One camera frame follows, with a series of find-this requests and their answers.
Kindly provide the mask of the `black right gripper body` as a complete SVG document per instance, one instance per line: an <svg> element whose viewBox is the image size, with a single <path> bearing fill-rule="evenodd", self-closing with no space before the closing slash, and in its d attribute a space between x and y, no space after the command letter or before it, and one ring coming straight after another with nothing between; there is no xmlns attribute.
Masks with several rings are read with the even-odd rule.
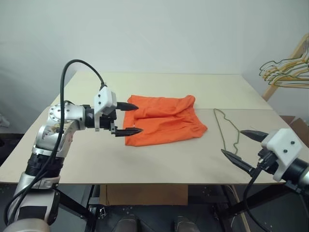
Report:
<svg viewBox="0 0 309 232"><path fill-rule="evenodd" d="M277 163L278 158L275 153L265 148L262 148L258 152L258 156L258 167L260 167L262 170L269 174L274 174L277 171L279 164Z"/></svg>

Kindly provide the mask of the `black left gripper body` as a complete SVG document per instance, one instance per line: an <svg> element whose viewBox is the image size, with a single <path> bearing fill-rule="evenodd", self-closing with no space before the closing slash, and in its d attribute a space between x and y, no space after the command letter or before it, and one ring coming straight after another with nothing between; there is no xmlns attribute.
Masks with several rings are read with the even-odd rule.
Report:
<svg viewBox="0 0 309 232"><path fill-rule="evenodd" d="M116 135L115 120L117 119L116 110L113 110L109 115L102 115L99 118L99 127L104 130L109 130L111 134Z"/></svg>

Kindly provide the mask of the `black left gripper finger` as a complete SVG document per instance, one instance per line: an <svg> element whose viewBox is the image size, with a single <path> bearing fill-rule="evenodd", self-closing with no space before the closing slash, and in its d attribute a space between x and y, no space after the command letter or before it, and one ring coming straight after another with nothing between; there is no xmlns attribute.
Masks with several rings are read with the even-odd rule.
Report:
<svg viewBox="0 0 309 232"><path fill-rule="evenodd" d="M115 137L127 137L127 136L132 136L132 135L135 135L135 134L138 134L140 132L142 132L143 129L140 129L140 128L125 128L125 129L117 129L115 128L114 131L113 131L113 134L115 135Z"/></svg>
<svg viewBox="0 0 309 232"><path fill-rule="evenodd" d="M138 106L128 103L128 102L117 102L116 109L121 110L121 111L133 111L133 110L137 110Z"/></svg>

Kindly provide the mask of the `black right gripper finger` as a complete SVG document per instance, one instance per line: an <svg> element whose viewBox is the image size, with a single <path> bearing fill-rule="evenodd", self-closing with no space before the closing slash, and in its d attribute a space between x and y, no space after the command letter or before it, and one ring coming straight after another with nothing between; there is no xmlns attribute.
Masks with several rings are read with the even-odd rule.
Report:
<svg viewBox="0 0 309 232"><path fill-rule="evenodd" d="M241 130L240 133L260 143L268 136L268 133L257 130Z"/></svg>
<svg viewBox="0 0 309 232"><path fill-rule="evenodd" d="M259 176L260 170L243 161L241 157L224 149L221 149L221 152L232 164L234 164L250 176Z"/></svg>

